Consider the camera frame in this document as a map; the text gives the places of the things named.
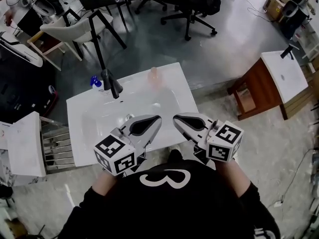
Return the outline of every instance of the gray floor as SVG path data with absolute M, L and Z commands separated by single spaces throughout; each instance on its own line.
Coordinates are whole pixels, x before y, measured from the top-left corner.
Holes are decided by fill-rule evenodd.
M 79 0 L 72 2 L 74 11 L 79 11 Z M 259 9 L 265 0 L 248 0 Z M 140 1 L 131 4 L 134 14 Z M 104 62 L 116 78 L 121 78 L 153 66 L 162 66 L 179 62 L 191 89 L 211 86 L 235 79 L 243 75 L 260 57 L 261 52 L 282 50 L 287 47 L 283 36 L 275 26 L 260 17 L 251 14 L 252 7 L 246 0 L 222 0 L 220 12 L 204 20 L 215 26 L 218 34 L 210 36 L 210 29 L 195 23 L 190 26 L 192 40 L 186 42 L 184 33 L 185 19 L 169 20 L 160 24 L 160 18 L 174 14 L 173 5 L 168 5 L 166 12 L 156 2 L 148 2 L 139 15 L 134 14 L 135 24 L 122 6 L 129 29 L 126 32 L 117 8 L 112 10 L 114 29 L 127 44 L 123 50 L 113 36 L 104 31 L 100 47 Z M 56 88 L 60 100 L 50 118 L 67 122 L 65 100 L 73 95 L 90 89 L 90 78 L 100 74 L 93 43 L 86 43 L 90 53 L 82 48 L 85 59 L 80 62 L 67 51 L 64 56 L 57 50 L 51 57 L 62 67 L 56 73 Z
M 315 128 L 310 123 L 314 121 L 315 114 L 310 112 L 311 104 L 287 121 L 282 119 L 279 108 L 237 121 L 234 98 L 227 96 L 225 91 L 214 94 L 193 91 L 193 95 L 199 112 L 213 119 L 233 121 L 245 130 L 238 163 L 259 188 L 261 200 L 269 207 L 282 235 L 299 238 L 310 219 L 311 151 L 302 162 L 283 205 L 278 208 L 271 205 L 280 200 L 303 154 L 314 145 Z M 184 159 L 193 159 L 192 149 L 193 145 L 189 142 L 181 144 Z M 148 159 L 139 170 L 165 162 L 167 155 L 165 149 L 147 153 Z M 21 221 L 31 233 L 37 233 L 46 224 L 44 237 L 55 236 L 66 222 L 72 202 L 78 205 L 83 200 L 84 193 L 100 171 L 101 167 L 94 165 L 49 175 L 47 182 L 14 187 L 16 210 Z
M 259 9 L 264 0 L 249 0 Z M 131 5 L 132 11 L 139 2 Z M 72 4 L 80 8 L 78 1 Z M 100 41 L 105 64 L 117 78 L 127 76 L 152 66 L 173 62 L 181 63 L 189 86 L 193 89 L 198 110 L 213 119 L 229 120 L 245 130 L 239 151 L 239 164 L 249 178 L 259 187 L 261 199 L 275 217 L 282 235 L 288 238 L 300 235 L 309 221 L 311 186 L 309 164 L 311 152 L 305 157 L 297 176 L 286 194 L 281 207 L 272 203 L 279 200 L 287 189 L 303 154 L 314 146 L 315 128 L 309 126 L 315 119 L 308 104 L 288 121 L 282 119 L 279 108 L 237 121 L 233 97 L 224 91 L 210 92 L 221 82 L 243 75 L 260 57 L 261 52 L 284 49 L 287 44 L 278 30 L 263 19 L 247 11 L 251 5 L 246 0 L 222 0 L 220 13 L 205 20 L 216 27 L 218 35 L 209 36 L 209 29 L 198 23 L 191 25 L 192 40 L 184 41 L 185 20 L 173 20 L 160 25 L 160 17 L 167 12 L 161 6 L 148 3 L 140 15 L 134 15 L 135 24 L 125 7 L 123 11 L 129 27 L 126 33 L 117 9 L 114 28 L 126 42 L 128 48 L 120 45 L 104 32 Z M 58 51 L 51 58 L 60 63 L 62 72 L 56 74 L 56 87 L 60 99 L 50 118 L 67 122 L 65 100 L 90 89 L 89 80 L 100 72 L 92 43 L 87 44 L 85 59 L 79 62 L 72 53 L 64 56 Z M 185 158 L 192 158 L 190 143 L 181 145 Z M 167 158 L 165 150 L 148 153 L 148 160 L 140 169 L 147 169 Z M 61 230 L 75 205 L 92 185 L 101 168 L 98 165 L 50 175 L 45 183 L 14 188 L 14 199 L 21 221 L 31 233 L 37 233 L 43 224 L 45 238 L 55 236 Z

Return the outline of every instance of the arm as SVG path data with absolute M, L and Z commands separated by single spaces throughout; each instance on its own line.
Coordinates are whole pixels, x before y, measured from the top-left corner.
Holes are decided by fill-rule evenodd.
M 99 195 L 106 196 L 115 183 L 116 178 L 112 174 L 102 172 L 99 178 L 92 185 L 92 189 Z
M 234 159 L 228 163 L 215 162 L 216 170 L 225 178 L 237 196 L 240 198 L 248 217 L 255 228 L 271 231 L 276 239 L 280 239 L 280 231 L 275 219 L 260 202 L 257 187 L 250 182 Z
M 216 170 L 224 177 L 238 197 L 241 197 L 249 188 L 250 180 L 241 170 L 234 159 L 228 163 L 215 162 Z
M 92 235 L 92 228 L 96 222 L 92 217 L 99 217 L 105 195 L 115 185 L 116 178 L 106 172 L 102 172 L 92 187 L 85 193 L 80 206 L 73 208 L 67 222 L 63 226 L 59 239 L 86 239 Z
M 10 26 L 12 23 L 13 13 L 6 0 L 0 0 L 0 14 L 5 16 L 6 25 Z

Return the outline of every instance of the white sink countertop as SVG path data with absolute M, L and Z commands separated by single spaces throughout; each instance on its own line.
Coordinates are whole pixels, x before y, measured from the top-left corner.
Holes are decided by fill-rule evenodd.
M 276 84 L 283 104 L 285 104 L 308 87 L 308 83 L 295 56 L 293 55 L 294 59 L 292 60 L 288 54 L 282 59 L 280 55 L 283 52 L 264 52 L 261 54 L 261 58 Z
M 92 89 L 67 100 L 76 166 L 96 164 L 94 145 L 120 127 L 129 115 L 154 114 L 162 118 L 162 126 L 147 145 L 147 152 L 185 141 L 172 118 L 179 113 L 197 113 L 198 109 L 179 63 L 158 67 L 157 73 L 147 70 L 118 81 L 123 86 L 118 99 L 111 91 L 103 96 Z

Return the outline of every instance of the sink basin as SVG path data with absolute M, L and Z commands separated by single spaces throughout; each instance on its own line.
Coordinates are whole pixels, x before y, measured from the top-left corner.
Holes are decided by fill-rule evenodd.
M 122 79 L 123 92 L 114 99 L 89 90 L 67 100 L 71 145 L 76 166 L 96 164 L 93 146 L 131 117 L 160 115 L 162 126 L 146 151 L 185 141 L 172 123 L 178 113 L 198 112 L 179 63 L 158 67 L 158 79 L 150 70 Z

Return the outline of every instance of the faucet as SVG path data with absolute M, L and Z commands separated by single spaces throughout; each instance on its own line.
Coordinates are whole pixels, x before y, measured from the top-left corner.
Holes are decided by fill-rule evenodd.
M 119 93 L 123 91 L 123 87 L 120 83 L 114 79 L 113 74 L 109 71 L 109 69 L 103 69 L 101 72 L 101 77 L 103 79 L 104 90 L 111 89 L 113 98 L 119 98 Z

